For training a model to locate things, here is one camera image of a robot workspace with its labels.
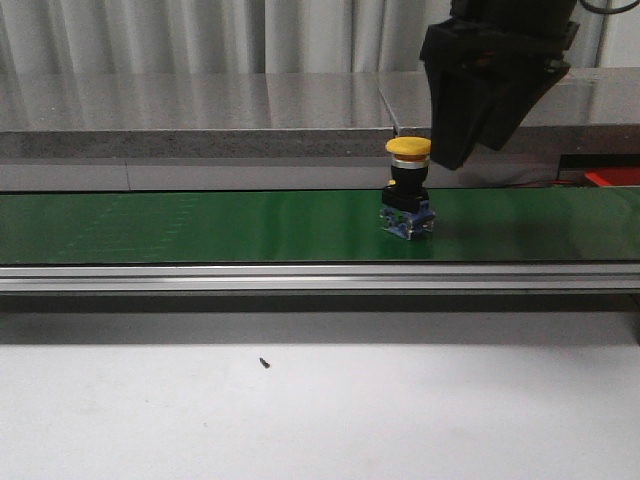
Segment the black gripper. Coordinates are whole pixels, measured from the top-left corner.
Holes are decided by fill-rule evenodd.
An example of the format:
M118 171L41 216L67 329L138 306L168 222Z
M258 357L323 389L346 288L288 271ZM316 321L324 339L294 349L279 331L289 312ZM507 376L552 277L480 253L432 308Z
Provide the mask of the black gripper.
M504 147L569 72L564 53L578 30L575 7L574 1L453 1L449 19L428 27L420 60L435 163L456 170L478 143Z

